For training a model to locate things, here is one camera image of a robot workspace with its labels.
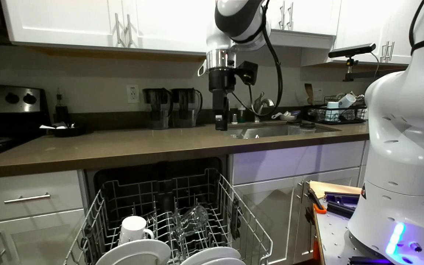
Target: dishwasher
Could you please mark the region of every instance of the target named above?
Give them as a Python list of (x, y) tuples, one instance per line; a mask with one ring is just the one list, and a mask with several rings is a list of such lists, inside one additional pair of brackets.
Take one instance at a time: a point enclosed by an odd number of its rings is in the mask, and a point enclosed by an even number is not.
[[(64, 265), (96, 265), (117, 247), (124, 218), (142, 215), (171, 247), (168, 265), (215, 246), (237, 249), (248, 265), (268, 264), (273, 240), (223, 174), (227, 159), (161, 162), (86, 172), (90, 205)], [(184, 231), (182, 216), (201, 205), (202, 228)]]

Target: backsplash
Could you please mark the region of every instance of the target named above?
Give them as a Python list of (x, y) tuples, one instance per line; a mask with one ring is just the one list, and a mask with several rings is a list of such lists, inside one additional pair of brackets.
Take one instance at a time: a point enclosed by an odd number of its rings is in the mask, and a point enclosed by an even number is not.
[[(371, 80), (342, 82), (345, 69), (301, 68), (301, 49), (277, 49), (283, 62), (285, 93), (282, 106), (307, 105), (304, 84), (313, 82), (324, 94), (345, 91), (364, 93)], [(276, 100), (277, 74), (267, 49), (239, 54), (242, 60), (260, 63), (255, 96)], [(205, 109), (211, 109), (212, 96), (208, 90), (208, 77), (196, 77), (202, 62), (167, 59), (120, 59), (80, 57), (45, 54), (25, 47), (0, 46), (0, 84), (42, 87), (48, 91), (49, 107), (55, 107), (55, 94), (59, 90), (73, 113), (136, 112), (149, 106), (129, 103), (127, 85), (140, 88), (184, 88), (195, 87), (204, 93)], [(236, 94), (249, 102), (248, 88), (237, 80)], [(230, 106), (237, 102), (230, 96)]]

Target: white plate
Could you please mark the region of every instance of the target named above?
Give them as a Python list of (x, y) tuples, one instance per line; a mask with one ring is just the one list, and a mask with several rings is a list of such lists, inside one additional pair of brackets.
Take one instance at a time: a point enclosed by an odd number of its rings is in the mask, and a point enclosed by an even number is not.
[(106, 252), (96, 265), (127, 265), (127, 264), (156, 264), (165, 265), (170, 259), (171, 249), (159, 240), (136, 240), (124, 243)]
[(187, 258), (182, 265), (204, 265), (220, 258), (240, 259), (240, 253), (233, 247), (209, 247)]
[(221, 258), (221, 259), (209, 261), (204, 265), (246, 265), (246, 264), (242, 259), (236, 259), (236, 258)]

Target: blue light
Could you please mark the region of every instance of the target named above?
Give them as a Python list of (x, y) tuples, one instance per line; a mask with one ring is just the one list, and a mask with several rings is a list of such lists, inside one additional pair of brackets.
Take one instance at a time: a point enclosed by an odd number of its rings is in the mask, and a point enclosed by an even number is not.
[(389, 241), (389, 244), (386, 247), (386, 253), (389, 256), (394, 256), (394, 253), (396, 250), (396, 246), (402, 241), (404, 233), (405, 233), (405, 224), (399, 222), (395, 227), (395, 230), (394, 230), (394, 233), (391, 236), (391, 241)]

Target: dark countertop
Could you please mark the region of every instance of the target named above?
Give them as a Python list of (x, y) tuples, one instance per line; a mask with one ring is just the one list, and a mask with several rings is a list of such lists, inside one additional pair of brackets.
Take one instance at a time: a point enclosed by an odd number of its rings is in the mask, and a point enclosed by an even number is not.
[(214, 125), (174, 130), (98, 131), (78, 137), (45, 135), (0, 153), (0, 177), (67, 169), (103, 169), (161, 160), (314, 146), (368, 138), (367, 124), (336, 125), (338, 131), (237, 140)]

